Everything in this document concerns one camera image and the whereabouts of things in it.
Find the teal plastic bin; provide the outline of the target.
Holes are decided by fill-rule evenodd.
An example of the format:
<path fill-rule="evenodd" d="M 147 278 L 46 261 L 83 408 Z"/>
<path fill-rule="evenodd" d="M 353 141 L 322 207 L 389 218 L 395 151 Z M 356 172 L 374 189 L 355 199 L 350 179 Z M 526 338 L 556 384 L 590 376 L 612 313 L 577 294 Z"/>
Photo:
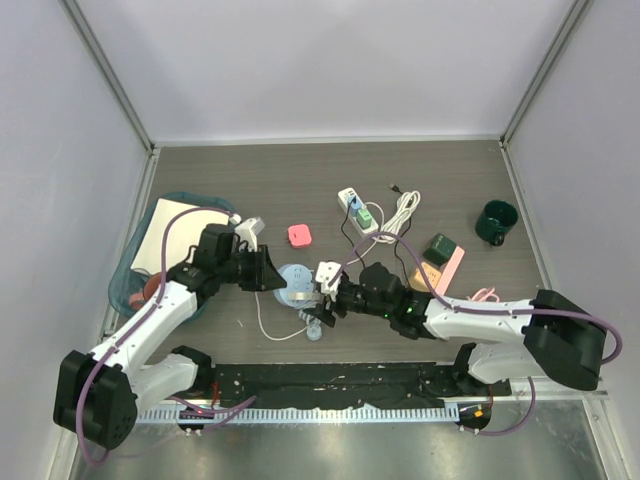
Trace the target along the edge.
<path fill-rule="evenodd" d="M 209 224 L 227 225 L 236 213 L 227 200 L 188 192 L 169 192 L 152 201 L 131 237 L 108 288 L 111 306 L 125 318 L 134 316 L 145 301 L 144 288 L 161 271 L 161 243 L 169 221 L 180 215 L 170 229 L 166 261 L 169 268 L 192 255 Z"/>

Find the dark green mug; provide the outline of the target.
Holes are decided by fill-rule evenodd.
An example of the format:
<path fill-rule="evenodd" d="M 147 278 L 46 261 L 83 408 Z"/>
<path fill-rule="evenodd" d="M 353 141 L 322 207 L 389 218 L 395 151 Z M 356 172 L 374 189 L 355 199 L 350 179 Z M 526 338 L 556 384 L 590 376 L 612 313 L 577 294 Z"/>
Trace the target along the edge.
<path fill-rule="evenodd" d="M 491 246 L 504 244 L 506 235 L 519 220 L 517 209 L 502 200 L 491 200 L 483 207 L 475 224 L 475 232 L 479 238 Z"/>

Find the blue plug adapter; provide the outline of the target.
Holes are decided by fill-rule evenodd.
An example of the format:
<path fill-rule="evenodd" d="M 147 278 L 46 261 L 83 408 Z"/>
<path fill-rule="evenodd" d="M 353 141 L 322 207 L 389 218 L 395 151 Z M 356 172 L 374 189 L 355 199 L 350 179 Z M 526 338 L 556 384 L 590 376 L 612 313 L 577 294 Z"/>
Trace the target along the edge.
<path fill-rule="evenodd" d="M 357 212 L 360 210 L 362 204 L 357 196 L 351 196 L 348 201 L 348 211 L 349 214 L 355 216 Z"/>

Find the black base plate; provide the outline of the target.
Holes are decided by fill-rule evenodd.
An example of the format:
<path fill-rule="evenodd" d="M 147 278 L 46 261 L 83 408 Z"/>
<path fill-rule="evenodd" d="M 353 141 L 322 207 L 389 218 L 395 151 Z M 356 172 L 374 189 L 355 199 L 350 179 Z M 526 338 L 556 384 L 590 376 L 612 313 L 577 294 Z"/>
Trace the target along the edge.
<path fill-rule="evenodd" d="M 215 399 L 223 408 L 254 397 L 254 408 L 343 410 L 441 407 L 454 397 L 507 397 L 511 385 L 456 382 L 451 365 L 419 363 L 219 364 L 203 384 L 178 396 Z"/>

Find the round blue power socket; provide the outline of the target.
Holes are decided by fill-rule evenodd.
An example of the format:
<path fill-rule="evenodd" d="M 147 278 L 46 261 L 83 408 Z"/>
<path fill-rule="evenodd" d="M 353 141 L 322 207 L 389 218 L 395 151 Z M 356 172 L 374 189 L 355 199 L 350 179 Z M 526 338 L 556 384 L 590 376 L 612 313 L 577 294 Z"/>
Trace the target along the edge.
<path fill-rule="evenodd" d="M 306 336 L 310 341 L 318 341 L 322 337 L 321 322 L 310 315 L 306 315 L 302 309 L 310 302 L 296 302 L 288 299 L 288 294 L 293 292 L 314 292 L 313 272 L 301 264 L 285 264 L 278 268 L 278 272 L 286 280 L 285 288 L 275 290 L 274 297 L 283 306 L 295 310 L 298 317 L 305 323 Z"/>

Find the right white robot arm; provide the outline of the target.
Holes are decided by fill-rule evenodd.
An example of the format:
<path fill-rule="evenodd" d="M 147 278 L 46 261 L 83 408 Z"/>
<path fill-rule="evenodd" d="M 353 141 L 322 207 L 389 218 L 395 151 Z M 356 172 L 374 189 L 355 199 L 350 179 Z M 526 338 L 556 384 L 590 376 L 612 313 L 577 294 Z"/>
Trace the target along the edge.
<path fill-rule="evenodd" d="M 466 339 L 451 371 L 462 394 L 537 376 L 579 391 L 599 384 L 608 328 L 553 290 L 520 301 L 473 302 L 414 290 L 379 262 L 357 282 L 339 264 L 322 262 L 314 282 L 321 299 L 308 312 L 328 326 L 357 313 L 382 318 L 411 340 Z"/>

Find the pink square plug adapter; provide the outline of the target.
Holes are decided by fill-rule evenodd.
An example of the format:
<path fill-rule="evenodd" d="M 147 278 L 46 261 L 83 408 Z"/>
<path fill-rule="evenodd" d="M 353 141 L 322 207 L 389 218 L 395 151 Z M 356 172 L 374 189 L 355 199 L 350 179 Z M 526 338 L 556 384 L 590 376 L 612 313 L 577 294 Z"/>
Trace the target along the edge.
<path fill-rule="evenodd" d="M 312 244 L 312 234 L 307 224 L 291 225 L 286 230 L 287 241 L 294 249 L 306 248 Z"/>

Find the dark green cube socket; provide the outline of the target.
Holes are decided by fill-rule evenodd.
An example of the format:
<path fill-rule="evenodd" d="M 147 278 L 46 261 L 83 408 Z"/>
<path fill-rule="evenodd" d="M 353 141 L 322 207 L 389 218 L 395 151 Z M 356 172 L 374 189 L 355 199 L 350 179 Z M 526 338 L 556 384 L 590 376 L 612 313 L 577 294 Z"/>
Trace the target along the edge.
<path fill-rule="evenodd" d="M 453 256 L 457 244 L 444 234 L 437 233 L 427 243 L 423 258 L 437 266 L 446 264 Z"/>

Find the white power strip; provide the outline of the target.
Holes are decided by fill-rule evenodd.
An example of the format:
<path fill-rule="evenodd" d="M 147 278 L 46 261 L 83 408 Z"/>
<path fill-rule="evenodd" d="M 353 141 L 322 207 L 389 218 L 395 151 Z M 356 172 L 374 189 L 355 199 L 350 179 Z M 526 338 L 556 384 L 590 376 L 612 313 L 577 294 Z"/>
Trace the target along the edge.
<path fill-rule="evenodd" d="M 379 229 L 379 223 L 371 210 L 351 187 L 337 193 L 338 203 L 347 215 L 348 221 L 361 237 L 365 237 Z"/>

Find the green plug adapter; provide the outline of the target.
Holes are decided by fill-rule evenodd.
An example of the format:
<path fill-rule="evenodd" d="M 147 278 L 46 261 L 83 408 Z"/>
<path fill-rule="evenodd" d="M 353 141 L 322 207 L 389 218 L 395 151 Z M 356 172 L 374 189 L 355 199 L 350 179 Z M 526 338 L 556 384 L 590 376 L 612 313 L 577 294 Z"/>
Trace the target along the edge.
<path fill-rule="evenodd" d="M 363 229 L 369 229 L 372 225 L 373 217 L 368 209 L 361 208 L 356 214 L 356 222 Z"/>

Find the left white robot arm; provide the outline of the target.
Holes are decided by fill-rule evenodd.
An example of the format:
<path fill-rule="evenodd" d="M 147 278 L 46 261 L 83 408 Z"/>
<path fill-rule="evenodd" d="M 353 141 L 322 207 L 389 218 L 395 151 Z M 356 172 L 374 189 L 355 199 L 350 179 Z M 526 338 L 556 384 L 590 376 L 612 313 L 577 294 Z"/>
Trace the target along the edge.
<path fill-rule="evenodd" d="M 53 421 L 107 450 L 123 443 L 137 416 L 178 393 L 205 397 L 213 385 L 211 357 L 187 346 L 161 362 L 151 354 L 221 286 L 264 292 L 285 287 L 265 245 L 258 217 L 236 227 L 209 224 L 189 257 L 172 266 L 150 300 L 115 334 L 88 353 L 61 362 Z"/>

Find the white square plug adapter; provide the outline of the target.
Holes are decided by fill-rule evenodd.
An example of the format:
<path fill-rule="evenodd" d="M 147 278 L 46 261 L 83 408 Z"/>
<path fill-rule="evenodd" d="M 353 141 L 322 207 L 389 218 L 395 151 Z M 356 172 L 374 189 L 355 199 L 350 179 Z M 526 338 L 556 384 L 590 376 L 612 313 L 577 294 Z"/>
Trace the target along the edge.
<path fill-rule="evenodd" d="M 296 302 L 319 302 L 324 295 L 319 292 L 293 292 L 288 294 L 288 299 Z"/>

